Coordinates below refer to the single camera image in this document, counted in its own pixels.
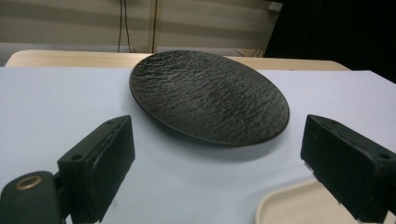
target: black plate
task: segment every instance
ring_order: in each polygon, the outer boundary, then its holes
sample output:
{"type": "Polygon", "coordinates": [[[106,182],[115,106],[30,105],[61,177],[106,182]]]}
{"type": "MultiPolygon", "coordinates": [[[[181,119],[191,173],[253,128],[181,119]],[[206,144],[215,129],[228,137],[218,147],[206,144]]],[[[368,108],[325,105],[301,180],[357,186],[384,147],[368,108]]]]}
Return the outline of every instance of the black plate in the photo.
{"type": "Polygon", "coordinates": [[[135,67],[130,88],[152,117],[209,142],[257,144],[277,136],[289,121],[288,103],[271,81],[215,54],[154,54],[135,67]]]}

